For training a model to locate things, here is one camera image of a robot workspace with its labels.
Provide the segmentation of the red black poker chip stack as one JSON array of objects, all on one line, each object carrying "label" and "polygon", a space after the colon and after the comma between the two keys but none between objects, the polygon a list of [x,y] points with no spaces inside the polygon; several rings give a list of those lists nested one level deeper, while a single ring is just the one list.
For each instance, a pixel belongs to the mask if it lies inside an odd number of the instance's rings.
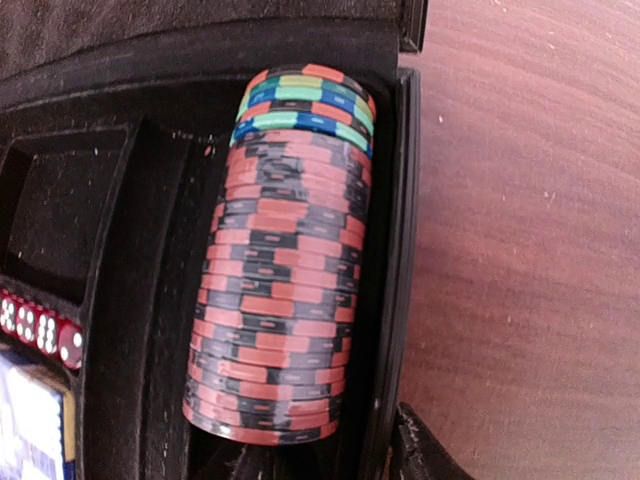
[{"label": "red black poker chip stack", "polygon": [[194,309],[191,424],[262,446],[336,431],[371,187],[368,152],[342,138],[278,129],[232,143]]}]

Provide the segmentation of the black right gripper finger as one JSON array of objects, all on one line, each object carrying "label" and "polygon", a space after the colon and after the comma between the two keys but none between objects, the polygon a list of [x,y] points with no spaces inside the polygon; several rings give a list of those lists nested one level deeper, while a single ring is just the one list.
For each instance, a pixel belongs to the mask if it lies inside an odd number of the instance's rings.
[{"label": "black right gripper finger", "polygon": [[407,403],[396,410],[389,478],[396,480],[473,480]]}]

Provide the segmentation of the blue yellow texas holdem box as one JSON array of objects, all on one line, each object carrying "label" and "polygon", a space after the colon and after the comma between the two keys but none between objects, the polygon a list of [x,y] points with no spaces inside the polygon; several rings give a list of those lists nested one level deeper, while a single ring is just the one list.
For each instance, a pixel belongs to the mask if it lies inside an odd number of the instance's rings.
[{"label": "blue yellow texas holdem box", "polygon": [[75,399],[65,381],[1,347],[1,477],[76,477]]}]

